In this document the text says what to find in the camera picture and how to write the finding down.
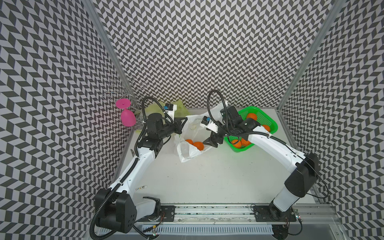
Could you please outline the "orange large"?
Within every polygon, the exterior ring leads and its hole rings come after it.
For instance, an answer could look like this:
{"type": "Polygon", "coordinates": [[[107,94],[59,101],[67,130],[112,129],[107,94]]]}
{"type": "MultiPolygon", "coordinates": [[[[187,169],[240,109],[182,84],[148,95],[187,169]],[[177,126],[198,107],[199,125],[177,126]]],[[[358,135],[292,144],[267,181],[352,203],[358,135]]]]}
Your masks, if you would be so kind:
{"type": "Polygon", "coordinates": [[[193,146],[195,146],[199,151],[203,151],[205,148],[202,142],[194,142],[193,146]]]}

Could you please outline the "orange with stem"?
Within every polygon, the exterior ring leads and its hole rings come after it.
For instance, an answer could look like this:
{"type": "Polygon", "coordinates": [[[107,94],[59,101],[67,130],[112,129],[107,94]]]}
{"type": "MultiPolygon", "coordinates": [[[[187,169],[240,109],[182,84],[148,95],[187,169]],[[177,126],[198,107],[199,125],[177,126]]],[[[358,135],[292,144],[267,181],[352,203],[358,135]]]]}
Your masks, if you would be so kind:
{"type": "Polygon", "coordinates": [[[191,145],[194,144],[194,142],[193,142],[192,140],[189,140],[189,139],[187,139],[186,142],[188,142],[188,143],[191,144],[191,145]]]}

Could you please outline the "white plastic bag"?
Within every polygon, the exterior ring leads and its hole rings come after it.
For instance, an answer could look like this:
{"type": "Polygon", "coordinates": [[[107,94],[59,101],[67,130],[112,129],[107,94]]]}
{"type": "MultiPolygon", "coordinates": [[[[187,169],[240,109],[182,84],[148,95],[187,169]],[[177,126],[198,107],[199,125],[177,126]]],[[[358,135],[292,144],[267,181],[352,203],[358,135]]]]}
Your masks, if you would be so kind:
{"type": "Polygon", "coordinates": [[[205,127],[201,127],[203,117],[209,117],[207,109],[189,109],[190,115],[187,116],[187,123],[182,129],[182,134],[175,135],[173,144],[175,146],[175,154],[179,158],[181,163],[186,163],[196,157],[199,157],[212,149],[213,147],[204,145],[203,150],[199,150],[197,147],[189,144],[187,140],[195,142],[203,142],[212,133],[205,127]]]}

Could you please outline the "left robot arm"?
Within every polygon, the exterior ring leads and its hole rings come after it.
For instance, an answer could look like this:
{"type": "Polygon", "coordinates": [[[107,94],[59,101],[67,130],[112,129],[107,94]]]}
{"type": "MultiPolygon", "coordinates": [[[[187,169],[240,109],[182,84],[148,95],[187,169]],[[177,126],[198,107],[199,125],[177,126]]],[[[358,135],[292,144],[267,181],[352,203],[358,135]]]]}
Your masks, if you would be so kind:
{"type": "Polygon", "coordinates": [[[181,134],[187,120],[174,118],[170,122],[159,113],[147,117],[134,145],[132,161],[110,187],[99,190],[94,198],[96,212],[90,225],[93,240],[106,239],[116,232],[128,233],[142,218],[154,221],[160,218],[160,199],[143,197],[135,204],[133,196],[138,182],[162,149],[164,139],[181,134]]]}

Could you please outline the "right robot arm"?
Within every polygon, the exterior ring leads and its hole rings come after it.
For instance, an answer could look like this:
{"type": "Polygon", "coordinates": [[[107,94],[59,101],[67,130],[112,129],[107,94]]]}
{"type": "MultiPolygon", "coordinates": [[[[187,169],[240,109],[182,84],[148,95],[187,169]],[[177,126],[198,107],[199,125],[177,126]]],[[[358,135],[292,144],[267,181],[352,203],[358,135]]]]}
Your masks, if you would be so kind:
{"type": "Polygon", "coordinates": [[[205,145],[217,147],[224,138],[233,137],[234,145],[244,147],[245,142],[259,146],[278,160],[290,173],[282,190],[267,207],[255,207],[260,215],[272,222],[288,221],[291,209],[300,198],[307,195],[319,180],[319,158],[316,154],[304,154],[272,135],[270,126],[259,122],[259,116],[248,114],[245,118],[233,107],[220,110],[222,122],[216,121],[211,112],[204,116],[201,126],[211,131],[205,145]]]}

